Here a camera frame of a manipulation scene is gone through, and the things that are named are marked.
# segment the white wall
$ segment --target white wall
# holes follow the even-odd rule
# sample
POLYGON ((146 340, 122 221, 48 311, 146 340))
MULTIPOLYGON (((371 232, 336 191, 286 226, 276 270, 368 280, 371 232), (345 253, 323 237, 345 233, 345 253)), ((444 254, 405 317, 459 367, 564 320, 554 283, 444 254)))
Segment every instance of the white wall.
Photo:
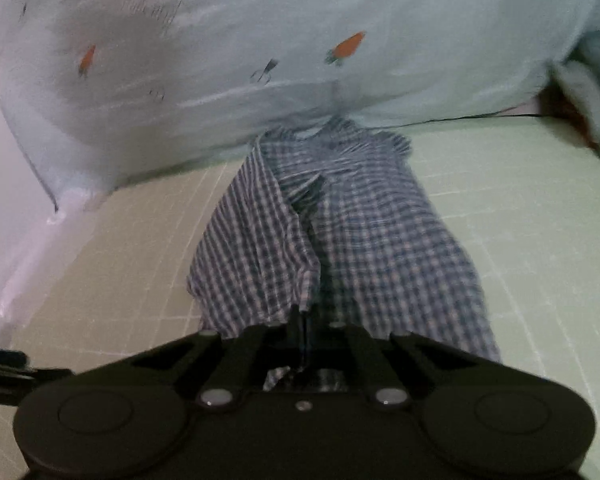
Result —
POLYGON ((13 265, 27 235, 53 212, 0 111, 0 274, 13 265))

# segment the bed surface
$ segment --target bed surface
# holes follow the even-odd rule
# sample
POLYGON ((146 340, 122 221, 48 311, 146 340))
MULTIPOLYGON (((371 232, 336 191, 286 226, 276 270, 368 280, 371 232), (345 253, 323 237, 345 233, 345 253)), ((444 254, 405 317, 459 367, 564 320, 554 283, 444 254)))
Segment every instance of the bed surface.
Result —
MULTIPOLYGON (((507 365, 581 393, 600 422, 600 160, 536 118, 402 128, 410 164, 480 273, 507 365)), ((195 332, 195 247, 241 160, 115 192, 96 232, 12 347, 82 371, 195 332)), ((0 407, 0 478, 24 462, 0 407)), ((600 479, 600 426, 582 470, 600 479)))

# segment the plaid shirt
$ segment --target plaid shirt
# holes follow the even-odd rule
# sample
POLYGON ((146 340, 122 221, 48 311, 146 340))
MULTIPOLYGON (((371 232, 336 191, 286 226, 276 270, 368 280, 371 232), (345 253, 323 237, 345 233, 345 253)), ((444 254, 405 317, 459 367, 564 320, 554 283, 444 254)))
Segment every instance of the plaid shirt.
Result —
POLYGON ((415 332, 500 360, 471 261, 405 164, 410 143, 331 120, 262 136, 222 197, 187 286, 235 337, 293 304, 372 336, 415 332))

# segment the silver screw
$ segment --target silver screw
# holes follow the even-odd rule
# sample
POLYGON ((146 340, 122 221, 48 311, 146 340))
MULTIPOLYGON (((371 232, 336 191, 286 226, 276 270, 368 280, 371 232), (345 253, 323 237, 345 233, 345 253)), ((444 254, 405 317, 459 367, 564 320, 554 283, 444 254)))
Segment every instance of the silver screw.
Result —
POLYGON ((229 390, 223 388, 216 388, 213 390, 205 390, 200 394, 200 400, 203 404, 211 408, 217 408, 219 406, 225 406, 232 400, 234 396, 229 390))
POLYGON ((385 406, 397 406, 408 398, 407 392, 400 388, 383 388, 376 391, 376 400, 385 406))
POLYGON ((310 412, 313 405, 310 400, 298 400, 296 402, 296 410, 299 412, 310 412))

